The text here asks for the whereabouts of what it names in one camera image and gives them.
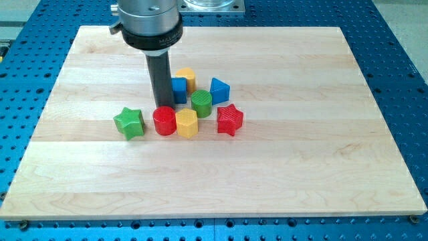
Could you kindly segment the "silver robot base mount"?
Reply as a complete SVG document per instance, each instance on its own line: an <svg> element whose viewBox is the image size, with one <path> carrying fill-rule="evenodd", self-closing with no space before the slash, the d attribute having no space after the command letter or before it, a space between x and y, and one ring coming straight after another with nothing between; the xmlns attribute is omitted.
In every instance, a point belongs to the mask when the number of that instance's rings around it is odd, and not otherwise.
<svg viewBox="0 0 428 241"><path fill-rule="evenodd" d="M177 6L184 16L245 15L244 0L177 0Z"/></svg>

